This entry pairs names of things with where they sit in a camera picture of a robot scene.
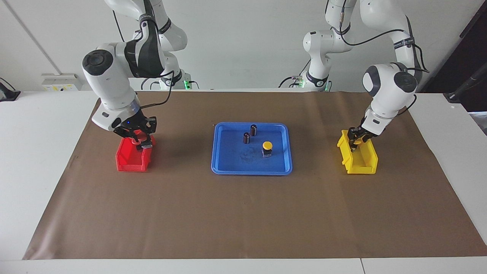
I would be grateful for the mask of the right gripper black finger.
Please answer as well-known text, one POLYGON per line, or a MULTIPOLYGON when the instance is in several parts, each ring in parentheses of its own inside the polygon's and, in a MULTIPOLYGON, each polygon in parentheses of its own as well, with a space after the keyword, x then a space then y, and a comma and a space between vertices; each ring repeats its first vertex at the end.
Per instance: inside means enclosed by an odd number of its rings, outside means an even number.
POLYGON ((142 125, 142 149, 153 147, 152 134, 156 132, 156 117, 146 118, 145 124, 142 125))
POLYGON ((132 140, 132 144, 139 145, 139 138, 137 137, 136 133, 130 129, 115 129, 114 133, 118 136, 126 139, 129 138, 132 140))

